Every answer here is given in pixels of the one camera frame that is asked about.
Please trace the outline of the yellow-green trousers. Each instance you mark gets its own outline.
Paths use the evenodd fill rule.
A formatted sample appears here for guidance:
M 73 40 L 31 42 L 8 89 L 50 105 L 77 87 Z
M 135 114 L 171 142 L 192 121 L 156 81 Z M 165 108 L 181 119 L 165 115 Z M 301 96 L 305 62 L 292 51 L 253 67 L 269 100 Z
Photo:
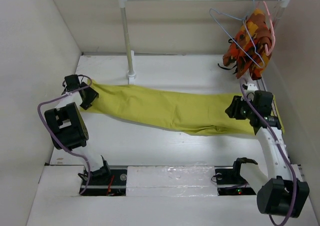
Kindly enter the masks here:
M 248 119 L 231 119 L 225 112 L 235 94 L 190 94 L 96 81 L 91 81 L 91 88 L 98 98 L 88 113 L 189 135 L 254 134 Z

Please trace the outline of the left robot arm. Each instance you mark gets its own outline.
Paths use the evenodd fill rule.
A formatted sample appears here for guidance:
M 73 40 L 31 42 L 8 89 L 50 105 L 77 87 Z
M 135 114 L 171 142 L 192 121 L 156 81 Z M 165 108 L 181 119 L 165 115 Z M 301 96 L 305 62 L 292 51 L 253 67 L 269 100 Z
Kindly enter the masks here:
M 103 156 L 89 150 L 89 134 L 80 110 L 88 110 L 99 93 L 91 87 L 92 81 L 81 82 L 79 75 L 69 75 L 62 83 L 64 91 L 59 104 L 44 112 L 44 121 L 53 145 L 84 161 L 85 171 L 79 176 L 93 183 L 106 184 L 112 173 Z

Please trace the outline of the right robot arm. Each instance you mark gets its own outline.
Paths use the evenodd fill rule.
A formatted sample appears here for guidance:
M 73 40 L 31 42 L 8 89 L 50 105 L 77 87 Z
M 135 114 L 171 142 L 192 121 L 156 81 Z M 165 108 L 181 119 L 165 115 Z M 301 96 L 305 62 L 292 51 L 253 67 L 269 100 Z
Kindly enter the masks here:
M 235 182 L 246 181 L 250 185 L 260 213 L 297 218 L 308 198 L 309 186 L 298 179 L 290 163 L 280 119 L 272 114 L 273 100 L 271 92 L 251 91 L 245 96 L 234 96 L 225 110 L 229 118 L 249 120 L 267 167 L 264 174 L 255 160 L 237 158 L 231 177 Z

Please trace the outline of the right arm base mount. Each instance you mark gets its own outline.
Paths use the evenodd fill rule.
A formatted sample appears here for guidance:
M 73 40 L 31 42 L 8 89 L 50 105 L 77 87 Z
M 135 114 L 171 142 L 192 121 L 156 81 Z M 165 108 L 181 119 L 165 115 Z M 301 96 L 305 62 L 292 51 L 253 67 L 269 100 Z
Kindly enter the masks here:
M 235 175 L 231 166 L 215 166 L 211 181 L 217 186 L 218 196 L 243 196 L 256 193 L 239 175 Z

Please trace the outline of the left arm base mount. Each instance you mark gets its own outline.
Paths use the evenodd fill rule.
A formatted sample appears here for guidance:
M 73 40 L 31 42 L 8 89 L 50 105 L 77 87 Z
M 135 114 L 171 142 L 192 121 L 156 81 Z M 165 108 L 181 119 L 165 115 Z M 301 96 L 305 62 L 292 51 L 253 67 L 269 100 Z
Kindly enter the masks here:
M 87 172 L 79 173 L 81 186 L 79 193 L 81 196 L 125 196 L 127 185 L 128 168 L 124 166 L 112 166 L 110 176 L 98 178 L 91 175 L 89 184 L 87 183 Z

